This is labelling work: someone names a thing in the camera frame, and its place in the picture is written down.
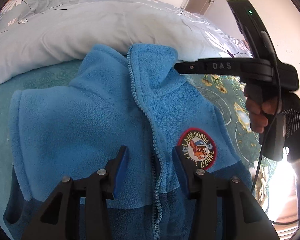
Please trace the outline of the person's right hand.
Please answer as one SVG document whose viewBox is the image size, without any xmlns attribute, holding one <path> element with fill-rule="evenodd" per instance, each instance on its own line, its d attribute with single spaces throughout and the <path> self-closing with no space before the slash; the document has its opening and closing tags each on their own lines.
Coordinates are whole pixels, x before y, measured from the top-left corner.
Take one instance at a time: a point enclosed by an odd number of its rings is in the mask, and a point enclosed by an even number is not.
<svg viewBox="0 0 300 240">
<path fill-rule="evenodd" d="M 266 114 L 280 113 L 282 102 L 278 101 L 278 97 L 274 97 L 259 105 L 247 93 L 244 93 L 244 96 L 247 98 L 245 107 L 249 113 L 250 128 L 252 131 L 262 134 L 269 123 Z"/>
</svg>

